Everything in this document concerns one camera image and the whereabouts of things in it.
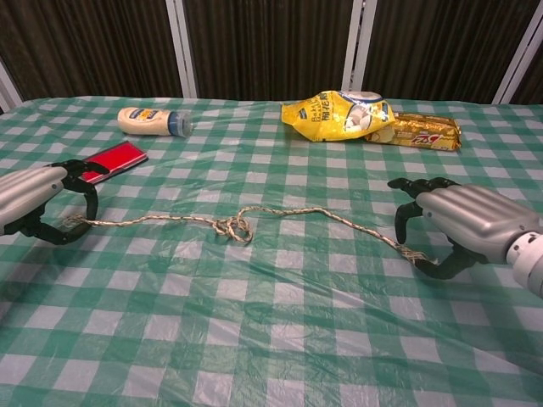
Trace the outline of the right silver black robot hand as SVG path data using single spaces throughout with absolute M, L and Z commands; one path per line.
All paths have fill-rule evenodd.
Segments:
M 396 210 L 398 243 L 406 241 L 407 221 L 422 216 L 452 244 L 452 252 L 439 264 L 414 261 L 415 267 L 431 278 L 448 280 L 477 263 L 512 264 L 526 246 L 542 243 L 540 215 L 486 187 L 461 185 L 443 177 L 395 178 L 388 186 L 413 198 Z

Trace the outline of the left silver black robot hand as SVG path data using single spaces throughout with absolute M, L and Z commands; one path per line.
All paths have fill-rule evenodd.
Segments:
M 61 231 L 41 221 L 45 206 L 63 190 L 84 195 L 87 218 L 95 220 L 98 194 L 92 183 L 81 176 L 86 172 L 108 175 L 109 170 L 97 163 L 70 159 L 43 167 L 16 170 L 1 177 L 1 234 L 17 232 L 54 245 L 65 245 L 81 238 L 91 226 L 80 223 Z

